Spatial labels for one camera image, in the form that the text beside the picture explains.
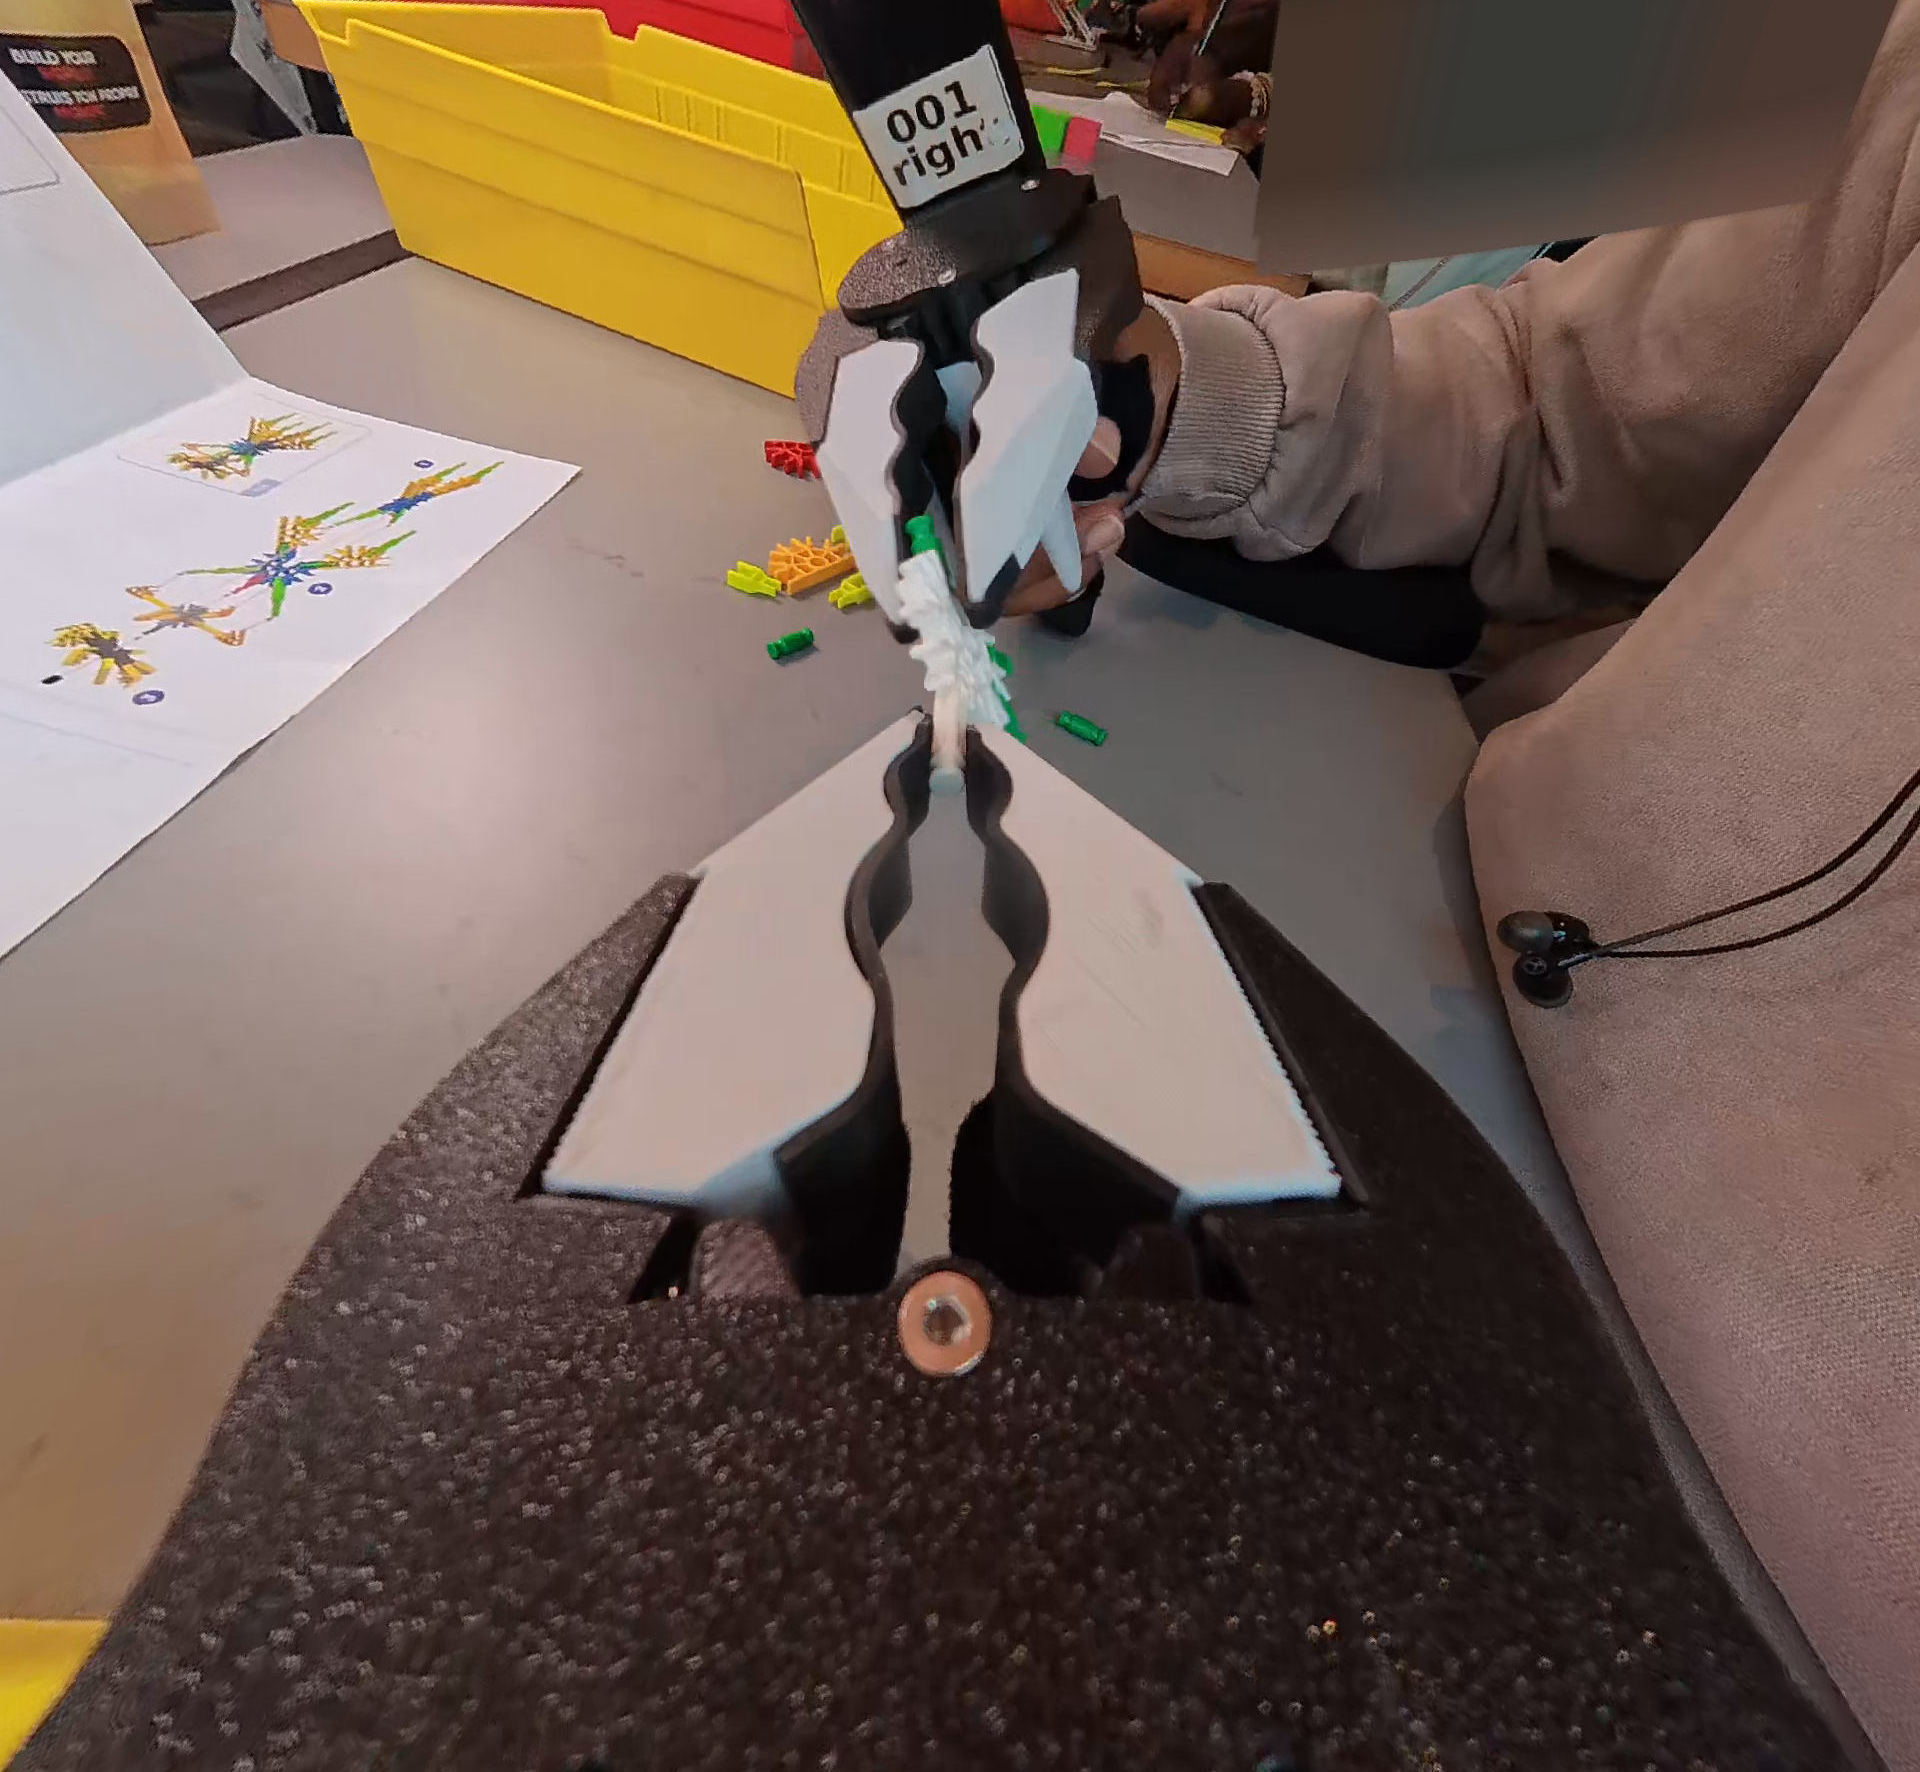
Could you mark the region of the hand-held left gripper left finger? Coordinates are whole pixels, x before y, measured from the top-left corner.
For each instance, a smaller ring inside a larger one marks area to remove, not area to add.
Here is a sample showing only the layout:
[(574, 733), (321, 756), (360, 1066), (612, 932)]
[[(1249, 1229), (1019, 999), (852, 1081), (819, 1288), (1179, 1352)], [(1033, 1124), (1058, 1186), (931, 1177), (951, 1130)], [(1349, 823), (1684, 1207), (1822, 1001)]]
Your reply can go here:
[(694, 869), (540, 1167), (554, 1196), (799, 1207), (806, 1150), (898, 1104), (881, 945), (926, 812), (910, 711)]

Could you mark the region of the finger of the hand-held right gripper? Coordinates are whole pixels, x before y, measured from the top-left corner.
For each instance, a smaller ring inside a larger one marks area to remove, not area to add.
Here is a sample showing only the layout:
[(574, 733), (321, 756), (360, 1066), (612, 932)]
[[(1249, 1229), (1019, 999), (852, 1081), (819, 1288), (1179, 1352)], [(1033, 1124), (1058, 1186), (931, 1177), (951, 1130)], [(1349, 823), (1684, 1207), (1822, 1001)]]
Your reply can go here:
[(818, 462), (869, 590), (898, 590), (900, 561), (911, 554), (907, 524), (926, 511), (923, 436), (900, 410), (923, 383), (923, 346), (914, 340), (852, 351), (831, 377)]
[(1058, 269), (996, 301), (972, 327), (980, 383), (951, 489), (954, 580), (969, 612), (1003, 610), (1035, 551), (1067, 594), (1085, 583), (1067, 482), (1097, 429), (1097, 393), (1074, 351), (1077, 308), (1077, 269)]

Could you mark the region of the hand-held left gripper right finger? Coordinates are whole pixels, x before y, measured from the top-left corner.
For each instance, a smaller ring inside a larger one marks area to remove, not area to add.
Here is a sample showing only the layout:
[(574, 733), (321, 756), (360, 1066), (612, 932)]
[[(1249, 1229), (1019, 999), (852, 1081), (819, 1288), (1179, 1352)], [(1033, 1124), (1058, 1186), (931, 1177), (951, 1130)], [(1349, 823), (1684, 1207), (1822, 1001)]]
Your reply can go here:
[(1330, 1201), (1341, 1174), (1274, 1049), (1202, 882), (1167, 849), (996, 728), (967, 738), (980, 911), (1013, 958), (997, 1066), (1041, 1134), (1117, 1153), (1147, 1207)]

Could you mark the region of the white snowflake connector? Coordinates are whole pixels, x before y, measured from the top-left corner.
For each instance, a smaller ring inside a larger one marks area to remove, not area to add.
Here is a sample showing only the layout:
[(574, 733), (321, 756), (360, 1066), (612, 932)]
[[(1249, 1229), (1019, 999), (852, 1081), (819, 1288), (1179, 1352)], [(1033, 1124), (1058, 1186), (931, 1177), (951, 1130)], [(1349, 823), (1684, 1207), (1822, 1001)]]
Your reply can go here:
[(1013, 699), (990, 665), (990, 633), (972, 628), (951, 592), (943, 557), (902, 557), (898, 567), (900, 620), (911, 630), (907, 653), (923, 669), (923, 688), (957, 682), (967, 688), (969, 725), (996, 728), (996, 694)]

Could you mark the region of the yellow plastic bin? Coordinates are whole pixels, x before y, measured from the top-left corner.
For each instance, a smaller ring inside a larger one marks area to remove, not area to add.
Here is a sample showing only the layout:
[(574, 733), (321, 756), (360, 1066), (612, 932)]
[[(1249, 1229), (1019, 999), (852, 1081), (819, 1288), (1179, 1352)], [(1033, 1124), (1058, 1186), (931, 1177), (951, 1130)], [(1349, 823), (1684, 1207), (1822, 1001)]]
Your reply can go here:
[(822, 80), (596, 9), (295, 9), (405, 251), (756, 387), (900, 228)]
[(105, 1633), (89, 1617), (2, 1617), (2, 1767), (71, 1686)]

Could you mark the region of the person's right forearm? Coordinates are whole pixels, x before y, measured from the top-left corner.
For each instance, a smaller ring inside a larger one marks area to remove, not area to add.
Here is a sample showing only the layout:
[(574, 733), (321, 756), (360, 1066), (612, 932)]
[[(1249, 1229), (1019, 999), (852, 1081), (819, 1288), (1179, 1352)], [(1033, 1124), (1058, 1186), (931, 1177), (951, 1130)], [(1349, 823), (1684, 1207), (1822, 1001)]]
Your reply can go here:
[(1503, 287), (1225, 287), (1163, 308), (1179, 383), (1141, 511), (1241, 557), (1461, 567), (1503, 619), (1575, 569), (1661, 583), (1757, 472), (1881, 281), (1838, 205), (1598, 239)]

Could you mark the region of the grey desk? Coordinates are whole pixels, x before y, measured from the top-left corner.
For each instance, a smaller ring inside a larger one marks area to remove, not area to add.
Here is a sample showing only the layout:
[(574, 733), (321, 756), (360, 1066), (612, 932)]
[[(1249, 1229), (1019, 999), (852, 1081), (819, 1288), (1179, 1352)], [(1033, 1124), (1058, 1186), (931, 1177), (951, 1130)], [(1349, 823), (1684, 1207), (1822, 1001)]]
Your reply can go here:
[[(763, 465), (797, 426), (770, 393), (420, 259), (227, 348), (579, 478), (2, 961), (6, 1617), (111, 1614), (371, 1153), (659, 873), (920, 694), (869, 612), (773, 668), (723, 587), (822, 528)], [(1033, 745), (1409, 1049), (1598, 1283), (1478, 940), (1451, 682), (1127, 563), (1081, 640), (1003, 645)]]

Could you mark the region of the neighbouring grey table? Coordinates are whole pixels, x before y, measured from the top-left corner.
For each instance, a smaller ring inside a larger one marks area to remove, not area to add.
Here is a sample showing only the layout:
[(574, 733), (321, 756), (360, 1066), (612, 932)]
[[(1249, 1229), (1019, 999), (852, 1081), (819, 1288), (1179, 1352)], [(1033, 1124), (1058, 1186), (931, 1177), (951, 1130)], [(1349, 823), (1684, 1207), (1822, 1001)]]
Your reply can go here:
[(386, 233), (409, 256), (790, 393), (815, 323), (900, 218), (836, 107), (822, 124), (612, 72), (571, 90), (400, 45), (449, 77), (356, 80), (371, 136), (204, 159), (220, 223), (163, 246), (212, 305)]

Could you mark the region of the folded paper instruction sheet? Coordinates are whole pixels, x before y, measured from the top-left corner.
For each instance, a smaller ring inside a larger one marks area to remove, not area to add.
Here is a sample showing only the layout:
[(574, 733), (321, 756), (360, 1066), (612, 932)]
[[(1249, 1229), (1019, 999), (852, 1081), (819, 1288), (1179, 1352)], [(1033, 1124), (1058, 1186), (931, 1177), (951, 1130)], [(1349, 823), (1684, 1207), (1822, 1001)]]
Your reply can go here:
[(2, 85), (2, 950), (574, 474), (250, 377)]

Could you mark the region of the printed toy set box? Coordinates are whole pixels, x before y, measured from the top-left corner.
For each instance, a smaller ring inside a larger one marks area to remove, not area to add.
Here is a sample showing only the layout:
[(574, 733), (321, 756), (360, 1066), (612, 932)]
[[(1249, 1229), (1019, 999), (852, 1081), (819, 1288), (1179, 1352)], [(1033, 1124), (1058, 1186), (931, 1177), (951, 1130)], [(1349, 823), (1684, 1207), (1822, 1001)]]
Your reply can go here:
[(217, 228), (134, 0), (2, 0), (2, 80), (148, 246)]

